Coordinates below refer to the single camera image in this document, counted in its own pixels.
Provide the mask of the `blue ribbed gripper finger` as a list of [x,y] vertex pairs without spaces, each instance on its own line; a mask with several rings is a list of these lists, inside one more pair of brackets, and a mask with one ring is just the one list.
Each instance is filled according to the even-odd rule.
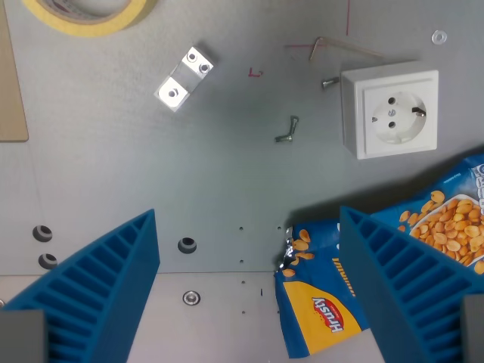
[[44,313],[49,362],[126,362],[159,266],[149,209],[65,259],[4,310]]
[[481,276],[346,206],[340,261],[384,361],[464,361],[462,301],[483,292]]

